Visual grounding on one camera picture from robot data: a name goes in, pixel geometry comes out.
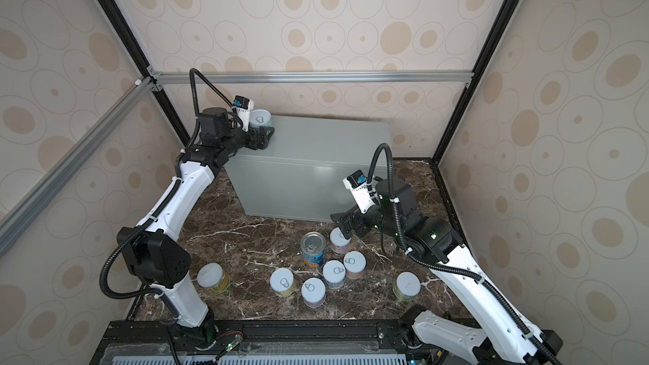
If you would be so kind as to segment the yellow label white-lid can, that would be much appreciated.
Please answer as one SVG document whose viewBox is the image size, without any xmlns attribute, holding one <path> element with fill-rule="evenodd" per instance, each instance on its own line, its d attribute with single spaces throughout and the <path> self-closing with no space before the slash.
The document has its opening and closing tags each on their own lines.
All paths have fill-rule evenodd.
<svg viewBox="0 0 649 365">
<path fill-rule="evenodd" d="M 276 269 L 270 277 L 270 287 L 279 297 L 288 297 L 295 290 L 295 278 L 288 268 Z"/>
</svg>

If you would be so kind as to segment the pink label white-lid can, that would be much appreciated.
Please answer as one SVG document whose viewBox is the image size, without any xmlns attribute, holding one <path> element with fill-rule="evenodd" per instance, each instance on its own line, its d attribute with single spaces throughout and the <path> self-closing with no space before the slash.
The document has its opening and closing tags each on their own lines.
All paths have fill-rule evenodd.
<svg viewBox="0 0 649 365">
<path fill-rule="evenodd" d="M 308 307 L 312 309 L 318 308 L 326 300 L 326 285 L 321 279 L 311 277 L 303 283 L 301 294 Z"/>
</svg>

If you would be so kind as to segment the left diagonal aluminium rail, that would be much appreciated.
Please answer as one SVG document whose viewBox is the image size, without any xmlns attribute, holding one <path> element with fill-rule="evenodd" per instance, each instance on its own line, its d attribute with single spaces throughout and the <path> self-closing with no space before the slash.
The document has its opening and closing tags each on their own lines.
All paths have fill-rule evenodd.
<svg viewBox="0 0 649 365">
<path fill-rule="evenodd" d="M 140 98 L 152 92 L 153 86 L 151 77 L 145 77 L 139 84 L 132 86 L 5 216 L 1 223 L 1 255 L 10 251 L 54 197 L 130 113 Z"/>
</svg>

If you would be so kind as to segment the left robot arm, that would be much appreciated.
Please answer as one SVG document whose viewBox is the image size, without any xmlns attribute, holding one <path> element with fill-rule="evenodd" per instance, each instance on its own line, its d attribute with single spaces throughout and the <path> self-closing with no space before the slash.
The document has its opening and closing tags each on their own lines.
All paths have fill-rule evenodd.
<svg viewBox="0 0 649 365">
<path fill-rule="evenodd" d="M 189 276 L 191 258 L 177 242 L 189 213 L 226 163 L 243 148 L 264 150 L 275 129 L 269 112 L 211 107 L 199 113 L 196 137 L 181 151 L 172 182 L 135 227 L 118 234 L 115 256 L 142 283 L 137 295 L 163 299 L 177 324 L 201 327 L 209 309 Z"/>
</svg>

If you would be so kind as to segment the grey metal cabinet box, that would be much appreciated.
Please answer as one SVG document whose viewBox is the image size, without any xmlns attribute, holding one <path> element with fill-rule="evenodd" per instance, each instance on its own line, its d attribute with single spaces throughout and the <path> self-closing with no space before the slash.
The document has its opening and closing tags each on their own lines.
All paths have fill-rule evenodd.
<svg viewBox="0 0 649 365">
<path fill-rule="evenodd" d="M 264 150 L 240 150 L 225 165 L 245 213 L 327 222 L 355 206 L 344 179 L 368 172 L 378 145 L 390 141 L 385 122 L 274 116 Z"/>
</svg>

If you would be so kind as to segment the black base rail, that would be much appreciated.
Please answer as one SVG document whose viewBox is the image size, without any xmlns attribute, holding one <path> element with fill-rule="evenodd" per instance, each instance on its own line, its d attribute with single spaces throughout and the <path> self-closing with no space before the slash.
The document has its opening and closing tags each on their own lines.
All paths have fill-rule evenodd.
<svg viewBox="0 0 649 365">
<path fill-rule="evenodd" d="M 111 322 L 93 364 L 463 364 L 449 342 L 426 343 L 402 320 L 219 321 L 201 351 L 160 322 Z"/>
</svg>

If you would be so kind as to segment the teal label white-lid can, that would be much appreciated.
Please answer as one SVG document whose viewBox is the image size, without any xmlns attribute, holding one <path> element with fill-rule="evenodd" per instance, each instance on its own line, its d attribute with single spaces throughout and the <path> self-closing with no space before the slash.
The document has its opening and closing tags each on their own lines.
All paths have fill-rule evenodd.
<svg viewBox="0 0 649 365">
<path fill-rule="evenodd" d="M 248 125 L 254 129 L 272 127 L 272 115 L 265 109 L 255 109 L 250 113 Z"/>
</svg>

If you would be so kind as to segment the green orange label can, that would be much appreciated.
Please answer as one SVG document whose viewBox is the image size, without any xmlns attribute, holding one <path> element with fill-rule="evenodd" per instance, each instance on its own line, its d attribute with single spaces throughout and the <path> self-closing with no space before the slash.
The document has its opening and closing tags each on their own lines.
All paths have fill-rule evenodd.
<svg viewBox="0 0 649 365">
<path fill-rule="evenodd" d="M 410 302 L 421 292 L 421 282 L 412 272 L 402 272 L 393 285 L 395 297 L 402 302 Z"/>
</svg>

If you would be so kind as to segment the horizontal aluminium rail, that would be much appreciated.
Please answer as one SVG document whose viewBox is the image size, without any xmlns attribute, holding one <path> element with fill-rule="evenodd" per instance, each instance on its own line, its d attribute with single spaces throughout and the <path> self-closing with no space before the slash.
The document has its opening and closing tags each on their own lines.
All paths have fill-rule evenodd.
<svg viewBox="0 0 649 365">
<path fill-rule="evenodd" d="M 204 73 L 213 84 L 470 83 L 470 70 Z"/>
</svg>

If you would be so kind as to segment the open blue label can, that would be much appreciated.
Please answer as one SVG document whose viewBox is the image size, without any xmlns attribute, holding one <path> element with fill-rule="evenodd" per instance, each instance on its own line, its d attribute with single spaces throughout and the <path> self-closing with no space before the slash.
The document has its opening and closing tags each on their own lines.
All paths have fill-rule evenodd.
<svg viewBox="0 0 649 365">
<path fill-rule="evenodd" d="M 318 232 L 306 233 L 300 242 L 301 254 L 306 265 L 319 268 L 324 265 L 326 240 Z"/>
</svg>

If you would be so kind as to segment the right black corner post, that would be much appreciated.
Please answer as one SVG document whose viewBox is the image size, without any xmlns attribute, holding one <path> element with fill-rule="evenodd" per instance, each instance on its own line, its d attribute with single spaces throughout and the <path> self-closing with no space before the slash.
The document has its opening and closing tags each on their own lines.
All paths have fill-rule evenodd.
<svg viewBox="0 0 649 365">
<path fill-rule="evenodd" d="M 472 80 L 466 85 L 461 93 L 461 96 L 456 104 L 451 119 L 444 130 L 444 133 L 439 141 L 438 147 L 434 152 L 431 159 L 431 167 L 437 167 L 446 153 L 451 140 L 453 139 L 456 130 L 458 129 L 466 110 L 468 109 L 478 86 L 483 79 L 483 76 L 495 55 L 496 49 L 505 35 L 505 31 L 514 16 L 514 13 L 521 0 L 504 0 L 500 9 L 495 17 L 486 40 L 483 44 L 481 52 L 478 54 L 476 64 L 473 67 Z"/>
</svg>

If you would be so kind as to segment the green yellow label can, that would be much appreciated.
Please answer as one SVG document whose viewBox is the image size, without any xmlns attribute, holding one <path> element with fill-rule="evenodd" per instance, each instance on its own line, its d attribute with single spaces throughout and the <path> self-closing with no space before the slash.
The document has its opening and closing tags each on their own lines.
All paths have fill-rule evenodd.
<svg viewBox="0 0 649 365">
<path fill-rule="evenodd" d="M 230 286 L 230 276 L 221 265 L 209 263 L 204 265 L 198 272 L 197 282 L 201 287 L 214 295 L 221 295 Z"/>
</svg>

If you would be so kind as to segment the peach label white-lid can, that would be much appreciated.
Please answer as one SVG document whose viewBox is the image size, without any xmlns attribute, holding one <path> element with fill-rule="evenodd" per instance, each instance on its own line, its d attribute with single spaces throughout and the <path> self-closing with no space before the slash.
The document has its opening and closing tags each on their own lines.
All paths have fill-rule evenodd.
<svg viewBox="0 0 649 365">
<path fill-rule="evenodd" d="M 356 280 L 363 276 L 367 260 L 362 253 L 350 251 L 344 256 L 343 265 L 346 268 L 346 278 Z"/>
</svg>

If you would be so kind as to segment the blue label white-lid can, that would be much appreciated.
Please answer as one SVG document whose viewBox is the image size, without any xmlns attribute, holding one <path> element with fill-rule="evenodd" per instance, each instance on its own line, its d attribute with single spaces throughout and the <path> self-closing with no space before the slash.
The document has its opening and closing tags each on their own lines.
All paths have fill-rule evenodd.
<svg viewBox="0 0 649 365">
<path fill-rule="evenodd" d="M 334 290 L 340 289 L 346 278 L 346 268 L 338 260 L 329 260 L 323 266 L 322 275 L 327 287 Z"/>
</svg>

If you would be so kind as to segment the pink can near cabinet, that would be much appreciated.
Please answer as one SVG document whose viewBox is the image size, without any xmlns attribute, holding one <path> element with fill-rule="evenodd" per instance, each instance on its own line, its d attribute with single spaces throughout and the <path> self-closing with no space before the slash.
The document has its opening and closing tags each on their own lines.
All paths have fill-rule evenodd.
<svg viewBox="0 0 649 365">
<path fill-rule="evenodd" d="M 351 240 L 347 239 L 339 227 L 330 233 L 331 251 L 335 254 L 345 255 L 349 251 Z"/>
</svg>

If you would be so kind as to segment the black corner post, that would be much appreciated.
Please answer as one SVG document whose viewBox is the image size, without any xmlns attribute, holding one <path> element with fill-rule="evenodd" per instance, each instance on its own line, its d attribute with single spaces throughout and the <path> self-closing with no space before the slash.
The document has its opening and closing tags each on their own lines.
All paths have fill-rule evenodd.
<svg viewBox="0 0 649 365">
<path fill-rule="evenodd" d="M 150 78 L 153 81 L 154 89 L 152 93 L 158 106 L 161 108 L 167 121 L 170 123 L 173 131 L 177 135 L 182 145 L 187 145 L 190 140 L 190 134 L 182 122 L 176 108 L 172 104 L 169 96 L 165 92 L 162 84 L 160 84 L 155 77 L 155 69 L 150 64 L 148 57 L 140 45 L 139 39 L 136 37 L 134 30 L 128 24 L 124 14 L 119 7 L 116 0 L 96 0 L 99 7 L 106 16 L 108 22 L 113 27 L 121 44 L 128 53 L 131 61 L 139 71 L 140 75 L 144 78 Z"/>
<path fill-rule="evenodd" d="M 473 67 L 472 80 L 466 85 L 461 93 L 461 96 L 456 104 L 451 119 L 444 130 L 444 133 L 439 141 L 438 147 L 434 152 L 431 159 L 431 167 L 437 167 L 446 153 L 451 140 L 453 139 L 456 130 L 458 129 L 466 110 L 468 109 L 478 86 L 483 79 L 483 76 L 495 55 L 496 49 L 505 35 L 505 31 L 514 16 L 514 13 L 521 0 L 504 0 L 500 9 L 495 17 L 486 40 L 483 44 L 481 52 L 478 54 L 476 64 Z"/>
</svg>

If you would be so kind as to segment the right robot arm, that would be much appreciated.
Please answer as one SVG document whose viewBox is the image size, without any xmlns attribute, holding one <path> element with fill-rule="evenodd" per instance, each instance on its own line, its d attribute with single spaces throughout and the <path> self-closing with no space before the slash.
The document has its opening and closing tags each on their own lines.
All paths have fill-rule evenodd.
<svg viewBox="0 0 649 365">
<path fill-rule="evenodd" d="M 331 219 L 344 237 L 362 238 L 376 230 L 394 238 L 409 260 L 429 269 L 456 294 L 478 324 L 473 328 L 412 309 L 403 319 L 418 344 L 437 346 L 471 364 L 558 363 L 561 338 L 514 307 L 448 222 L 422 214 L 409 184 L 398 178 L 370 185 L 361 172 L 342 183 L 355 205 Z"/>
</svg>

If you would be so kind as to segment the left black corner post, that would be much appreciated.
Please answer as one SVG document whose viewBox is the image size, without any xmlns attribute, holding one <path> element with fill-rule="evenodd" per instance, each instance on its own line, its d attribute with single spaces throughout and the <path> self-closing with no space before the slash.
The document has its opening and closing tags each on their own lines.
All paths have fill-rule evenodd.
<svg viewBox="0 0 649 365">
<path fill-rule="evenodd" d="M 136 37 L 134 30 L 128 24 L 124 14 L 119 7 L 116 0 L 96 0 L 99 7 L 106 16 L 108 22 L 113 27 L 121 44 L 128 53 L 131 61 L 139 71 L 140 75 L 144 78 L 150 78 L 153 81 L 154 89 L 152 93 L 158 106 L 161 108 L 167 121 L 170 123 L 173 131 L 177 135 L 182 145 L 187 145 L 190 140 L 190 134 L 182 122 L 176 108 L 172 104 L 169 96 L 165 92 L 162 84 L 160 84 L 155 77 L 155 69 L 150 64 L 148 57 L 140 45 L 139 39 Z"/>
</svg>

